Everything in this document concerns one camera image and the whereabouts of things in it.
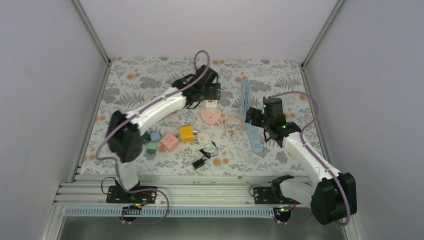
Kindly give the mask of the white cube socket with sticker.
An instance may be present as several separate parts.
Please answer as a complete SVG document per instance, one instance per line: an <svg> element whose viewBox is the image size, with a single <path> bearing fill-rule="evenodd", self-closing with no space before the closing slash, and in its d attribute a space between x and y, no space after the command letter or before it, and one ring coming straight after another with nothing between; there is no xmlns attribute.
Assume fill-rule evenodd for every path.
<svg viewBox="0 0 424 240"><path fill-rule="evenodd" d="M205 111L207 113L215 113L218 109L218 100L206 100Z"/></svg>

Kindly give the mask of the pink round power socket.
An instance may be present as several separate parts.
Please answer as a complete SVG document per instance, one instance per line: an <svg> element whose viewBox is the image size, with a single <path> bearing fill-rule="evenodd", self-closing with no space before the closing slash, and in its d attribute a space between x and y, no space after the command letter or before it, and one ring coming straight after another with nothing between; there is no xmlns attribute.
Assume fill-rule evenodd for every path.
<svg viewBox="0 0 424 240"><path fill-rule="evenodd" d="M204 124L215 125L218 123L222 116L221 110L217 108L216 112L206 112L205 108L200 111L200 119Z"/></svg>

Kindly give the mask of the pink cube socket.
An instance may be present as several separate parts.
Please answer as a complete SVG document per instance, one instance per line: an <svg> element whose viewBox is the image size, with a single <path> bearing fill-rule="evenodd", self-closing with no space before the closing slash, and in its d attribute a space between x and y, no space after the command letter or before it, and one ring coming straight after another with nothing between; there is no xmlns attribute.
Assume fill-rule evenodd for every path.
<svg viewBox="0 0 424 240"><path fill-rule="evenodd" d="M162 137L160 142L170 153L172 153L180 144L179 139L172 133L167 133L165 136Z"/></svg>

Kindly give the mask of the blue cube socket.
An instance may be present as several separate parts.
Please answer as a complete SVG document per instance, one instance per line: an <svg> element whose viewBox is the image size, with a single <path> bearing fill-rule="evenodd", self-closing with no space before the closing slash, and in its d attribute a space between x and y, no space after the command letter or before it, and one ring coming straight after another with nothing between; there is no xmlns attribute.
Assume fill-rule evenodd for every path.
<svg viewBox="0 0 424 240"><path fill-rule="evenodd" d="M154 143L159 142L162 138L159 131L151 132L149 135L150 135L150 141Z"/></svg>

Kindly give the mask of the floral table mat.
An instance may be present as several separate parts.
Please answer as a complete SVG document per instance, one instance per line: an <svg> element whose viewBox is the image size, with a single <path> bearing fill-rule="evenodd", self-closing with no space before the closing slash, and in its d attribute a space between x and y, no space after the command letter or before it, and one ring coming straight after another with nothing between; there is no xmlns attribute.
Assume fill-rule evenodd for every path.
<svg viewBox="0 0 424 240"><path fill-rule="evenodd" d="M298 62L288 60L215 59L220 100L203 101L153 124L148 133L157 141L143 146L135 161L140 175L181 176L305 176L293 154L262 129L251 145L251 128L244 123L243 104L263 108L263 98L282 94L286 120L305 127L313 119ZM194 73L191 58L117 57L111 64L80 173L113 175L115 163L107 147L96 151L107 135L112 113L142 107L171 84Z"/></svg>

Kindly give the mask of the light green cube socket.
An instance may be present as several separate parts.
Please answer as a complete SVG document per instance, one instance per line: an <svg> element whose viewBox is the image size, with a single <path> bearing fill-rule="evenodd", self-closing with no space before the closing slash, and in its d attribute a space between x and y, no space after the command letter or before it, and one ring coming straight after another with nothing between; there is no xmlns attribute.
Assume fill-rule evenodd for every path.
<svg viewBox="0 0 424 240"><path fill-rule="evenodd" d="M158 148L158 144L156 142L148 142L146 146L146 152L148 154L156 154L157 148Z"/></svg>

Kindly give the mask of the dark green cube socket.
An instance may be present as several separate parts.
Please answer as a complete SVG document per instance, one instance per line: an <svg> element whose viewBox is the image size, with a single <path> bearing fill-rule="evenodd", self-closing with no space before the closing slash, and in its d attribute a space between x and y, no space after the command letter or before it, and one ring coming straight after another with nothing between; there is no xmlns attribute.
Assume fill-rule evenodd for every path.
<svg viewBox="0 0 424 240"><path fill-rule="evenodd" d="M142 136L141 136L141 144L147 144L148 142L151 141L151 136L148 132L145 132Z"/></svg>

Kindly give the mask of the yellow cube socket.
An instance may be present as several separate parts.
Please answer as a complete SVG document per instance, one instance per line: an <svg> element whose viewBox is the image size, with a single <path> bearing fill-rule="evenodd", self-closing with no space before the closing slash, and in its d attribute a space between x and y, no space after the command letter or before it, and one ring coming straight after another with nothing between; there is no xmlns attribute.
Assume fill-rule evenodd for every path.
<svg viewBox="0 0 424 240"><path fill-rule="evenodd" d="M192 125L182 126L179 128L180 140L183 144L195 141L195 134Z"/></svg>

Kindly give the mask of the blue power strip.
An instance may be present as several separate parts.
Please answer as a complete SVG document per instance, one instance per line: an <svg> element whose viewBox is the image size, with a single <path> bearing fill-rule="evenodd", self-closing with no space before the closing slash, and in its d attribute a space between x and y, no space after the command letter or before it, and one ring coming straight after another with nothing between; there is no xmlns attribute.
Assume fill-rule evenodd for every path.
<svg viewBox="0 0 424 240"><path fill-rule="evenodd" d="M263 152L263 145L261 142L261 137L258 132L258 128L256 126L253 126L249 123L245 124L245 128L247 131L248 139L250 142L250 146L252 149L252 152L254 154L260 154Z"/></svg>

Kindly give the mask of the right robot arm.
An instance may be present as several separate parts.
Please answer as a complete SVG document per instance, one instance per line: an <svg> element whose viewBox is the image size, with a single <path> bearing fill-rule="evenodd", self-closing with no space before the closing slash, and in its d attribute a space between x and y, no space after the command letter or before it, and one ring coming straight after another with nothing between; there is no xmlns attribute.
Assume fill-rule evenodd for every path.
<svg viewBox="0 0 424 240"><path fill-rule="evenodd" d="M263 109L249 107L245 122L262 128L270 140L291 154L307 173L310 181L302 182L292 175L271 181L271 201L282 204L286 200L301 203L311 210L322 225L345 221L357 213L356 180L342 173L324 159L304 138L304 131L296 123L287 121L280 98L265 98Z"/></svg>

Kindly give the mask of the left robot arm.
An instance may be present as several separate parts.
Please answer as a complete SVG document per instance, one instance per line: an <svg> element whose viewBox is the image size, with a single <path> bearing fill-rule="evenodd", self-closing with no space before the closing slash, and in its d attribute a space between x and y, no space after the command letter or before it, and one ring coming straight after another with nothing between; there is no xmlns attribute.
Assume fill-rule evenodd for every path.
<svg viewBox="0 0 424 240"><path fill-rule="evenodd" d="M169 114L204 100L219 100L218 73L206 65L194 74L175 80L171 87L149 103L123 113L115 111L110 119L105 142L117 155L115 184L106 192L107 203L154 203L155 187L141 186L135 160L142 153L148 129Z"/></svg>

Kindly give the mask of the black power adapter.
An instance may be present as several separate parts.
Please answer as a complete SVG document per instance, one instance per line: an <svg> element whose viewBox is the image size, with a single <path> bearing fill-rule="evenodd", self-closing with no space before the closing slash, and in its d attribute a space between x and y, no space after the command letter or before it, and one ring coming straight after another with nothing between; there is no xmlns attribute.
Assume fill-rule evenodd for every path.
<svg viewBox="0 0 424 240"><path fill-rule="evenodd" d="M203 148L199 149L198 151L202 154L202 157L192 163L192 166L195 170L198 170L199 168L203 167L205 165L206 160L217 156L219 149L215 142L212 141L211 143L215 147L216 153L207 152Z"/></svg>

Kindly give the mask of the white cube adapter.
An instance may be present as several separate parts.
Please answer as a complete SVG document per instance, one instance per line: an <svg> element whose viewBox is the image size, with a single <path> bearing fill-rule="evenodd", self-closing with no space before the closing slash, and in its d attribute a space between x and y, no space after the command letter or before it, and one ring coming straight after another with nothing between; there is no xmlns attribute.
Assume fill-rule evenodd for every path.
<svg viewBox="0 0 424 240"><path fill-rule="evenodd" d="M206 131L197 133L196 140L200 146L206 146L212 143L211 137Z"/></svg>

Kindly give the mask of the aluminium rail base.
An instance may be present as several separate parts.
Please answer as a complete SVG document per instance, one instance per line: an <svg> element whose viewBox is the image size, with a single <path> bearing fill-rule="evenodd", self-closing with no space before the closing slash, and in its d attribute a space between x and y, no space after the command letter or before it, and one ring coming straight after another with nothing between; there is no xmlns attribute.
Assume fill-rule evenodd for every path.
<svg viewBox="0 0 424 240"><path fill-rule="evenodd" d="M106 195L101 187L114 185L113 175L75 176L73 182L61 183L53 200L54 205L105 206ZM154 207L245 207L254 208L255 185L268 187L273 176L196 176L196 175L139 175L142 186L158 189Z"/></svg>

